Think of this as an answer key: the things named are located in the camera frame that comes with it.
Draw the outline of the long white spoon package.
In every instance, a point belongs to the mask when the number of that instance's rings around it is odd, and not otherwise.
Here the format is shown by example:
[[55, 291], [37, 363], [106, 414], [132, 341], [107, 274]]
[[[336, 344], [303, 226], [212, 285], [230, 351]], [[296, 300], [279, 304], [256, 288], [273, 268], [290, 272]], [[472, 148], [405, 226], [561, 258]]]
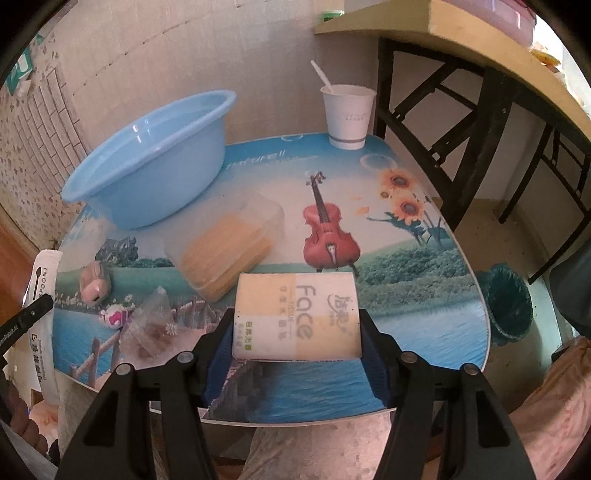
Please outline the long white spoon package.
[[34, 320], [29, 328], [29, 345], [41, 393], [47, 404], [58, 406], [60, 395], [53, 363], [53, 318], [56, 278], [63, 253], [41, 250], [36, 256], [24, 297], [24, 306], [33, 306]]

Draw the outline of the clear plastic snack bag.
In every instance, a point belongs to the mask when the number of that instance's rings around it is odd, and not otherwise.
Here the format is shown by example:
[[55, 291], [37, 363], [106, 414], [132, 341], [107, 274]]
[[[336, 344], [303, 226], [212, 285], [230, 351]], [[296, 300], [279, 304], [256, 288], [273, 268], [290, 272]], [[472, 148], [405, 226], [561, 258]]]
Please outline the clear plastic snack bag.
[[172, 305], [168, 292], [158, 286], [131, 314], [119, 340], [124, 362], [136, 369], [158, 366], [213, 331], [221, 317], [197, 297]]

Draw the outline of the white yellow tissue pack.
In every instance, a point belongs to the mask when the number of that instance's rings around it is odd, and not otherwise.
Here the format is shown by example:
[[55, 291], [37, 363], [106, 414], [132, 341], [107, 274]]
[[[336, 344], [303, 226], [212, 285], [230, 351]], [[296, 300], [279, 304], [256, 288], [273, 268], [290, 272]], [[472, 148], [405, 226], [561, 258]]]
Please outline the white yellow tissue pack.
[[263, 362], [359, 359], [362, 339], [353, 274], [242, 274], [232, 356]]

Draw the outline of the brown wooden door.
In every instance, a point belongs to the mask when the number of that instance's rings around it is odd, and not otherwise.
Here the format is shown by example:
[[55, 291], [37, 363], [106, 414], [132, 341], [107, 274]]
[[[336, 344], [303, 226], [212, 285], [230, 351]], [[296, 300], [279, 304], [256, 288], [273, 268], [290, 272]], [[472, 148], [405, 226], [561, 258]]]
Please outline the brown wooden door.
[[39, 250], [1, 211], [1, 323], [21, 309]]

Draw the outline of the small pink white toy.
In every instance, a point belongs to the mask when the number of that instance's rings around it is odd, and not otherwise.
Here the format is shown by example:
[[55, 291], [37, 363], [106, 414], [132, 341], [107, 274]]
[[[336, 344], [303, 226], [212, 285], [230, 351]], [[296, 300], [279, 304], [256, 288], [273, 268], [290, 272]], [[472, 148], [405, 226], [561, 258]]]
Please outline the small pink white toy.
[[131, 314], [132, 310], [120, 304], [114, 304], [99, 312], [99, 321], [105, 327], [118, 330], [125, 326]]

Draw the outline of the green plastic waste basket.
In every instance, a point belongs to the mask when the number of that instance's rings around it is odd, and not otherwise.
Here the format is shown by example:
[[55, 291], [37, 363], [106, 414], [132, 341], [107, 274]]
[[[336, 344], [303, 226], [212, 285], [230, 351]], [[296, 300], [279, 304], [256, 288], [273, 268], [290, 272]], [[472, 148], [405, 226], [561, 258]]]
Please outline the green plastic waste basket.
[[533, 322], [527, 283], [506, 263], [477, 271], [476, 277], [488, 309], [492, 343], [504, 346], [522, 340]]

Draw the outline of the clear box yellow contents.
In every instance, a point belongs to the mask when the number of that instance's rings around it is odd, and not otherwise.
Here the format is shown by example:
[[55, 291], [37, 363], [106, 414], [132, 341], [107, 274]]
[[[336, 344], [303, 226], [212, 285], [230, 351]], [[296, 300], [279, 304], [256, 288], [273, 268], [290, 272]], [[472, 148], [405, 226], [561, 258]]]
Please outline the clear box yellow contents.
[[205, 301], [220, 300], [283, 239], [283, 208], [254, 190], [224, 192], [181, 211], [163, 236], [166, 257]]

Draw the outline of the light blue plastic basin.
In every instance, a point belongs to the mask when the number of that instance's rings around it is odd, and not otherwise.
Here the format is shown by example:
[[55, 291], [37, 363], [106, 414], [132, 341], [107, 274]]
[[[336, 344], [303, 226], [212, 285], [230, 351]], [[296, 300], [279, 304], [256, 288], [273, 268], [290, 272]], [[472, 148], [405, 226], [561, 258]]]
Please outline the light blue plastic basin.
[[192, 202], [221, 172], [224, 116], [236, 93], [191, 95], [134, 120], [96, 147], [62, 188], [120, 229], [157, 223]]

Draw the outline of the white paper cup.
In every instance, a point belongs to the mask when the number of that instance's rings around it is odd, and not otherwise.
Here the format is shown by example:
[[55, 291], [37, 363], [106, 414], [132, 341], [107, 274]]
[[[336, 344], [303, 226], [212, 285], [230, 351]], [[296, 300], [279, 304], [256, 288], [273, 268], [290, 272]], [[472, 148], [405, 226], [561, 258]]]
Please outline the white paper cup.
[[377, 92], [356, 85], [321, 88], [329, 142], [342, 150], [360, 150], [366, 144]]

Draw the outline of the white plastic spoon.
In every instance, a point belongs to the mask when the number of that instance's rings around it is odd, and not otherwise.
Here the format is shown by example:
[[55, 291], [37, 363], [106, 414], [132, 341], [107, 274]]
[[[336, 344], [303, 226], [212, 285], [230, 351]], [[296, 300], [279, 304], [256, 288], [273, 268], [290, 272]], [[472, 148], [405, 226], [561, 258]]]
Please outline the white plastic spoon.
[[329, 81], [329, 78], [327, 75], [325, 75], [325, 72], [322, 70], [322, 68], [320, 66], [318, 66], [317, 62], [315, 62], [315, 60], [311, 60], [311, 67], [314, 68], [315, 73], [318, 75], [318, 78], [320, 78], [322, 80], [322, 83], [325, 86], [325, 89], [328, 90], [329, 93], [334, 94], [335, 90], [334, 90], [334, 86], [332, 86], [331, 81]]

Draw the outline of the yellow wooden side table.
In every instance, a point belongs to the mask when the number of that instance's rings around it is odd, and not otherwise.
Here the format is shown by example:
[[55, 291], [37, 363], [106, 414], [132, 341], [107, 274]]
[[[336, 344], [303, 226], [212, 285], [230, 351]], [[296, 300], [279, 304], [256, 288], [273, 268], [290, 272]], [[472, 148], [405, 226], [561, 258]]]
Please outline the yellow wooden side table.
[[[484, 20], [446, 1], [387, 1], [315, 26], [315, 34], [376, 36], [378, 97], [374, 133], [401, 141], [442, 199], [441, 212], [457, 228], [474, 200], [503, 135], [513, 105], [543, 119], [530, 164], [500, 219], [506, 221], [532, 179], [547, 165], [583, 218], [531, 277], [548, 272], [590, 223], [582, 200], [590, 177], [590, 119], [560, 81], [529, 51]], [[397, 106], [391, 104], [398, 52], [440, 62], [440, 67]], [[468, 114], [427, 148], [405, 125], [406, 116], [440, 91]]]

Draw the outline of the pink rice cooker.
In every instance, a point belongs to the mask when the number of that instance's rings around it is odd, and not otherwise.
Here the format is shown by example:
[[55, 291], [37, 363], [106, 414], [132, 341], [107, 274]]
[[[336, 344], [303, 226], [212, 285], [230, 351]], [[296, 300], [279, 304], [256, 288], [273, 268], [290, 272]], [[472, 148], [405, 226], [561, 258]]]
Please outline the pink rice cooker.
[[448, 0], [494, 26], [520, 45], [533, 43], [536, 14], [524, 1], [513, 0]]

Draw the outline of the green small box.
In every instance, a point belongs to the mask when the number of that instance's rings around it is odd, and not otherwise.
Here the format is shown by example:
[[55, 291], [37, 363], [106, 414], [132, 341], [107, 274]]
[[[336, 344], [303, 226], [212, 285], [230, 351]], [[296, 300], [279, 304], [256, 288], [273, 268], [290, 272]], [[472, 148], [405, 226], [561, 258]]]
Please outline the green small box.
[[328, 22], [329, 20], [339, 18], [345, 14], [344, 10], [328, 10], [322, 12], [322, 23]]

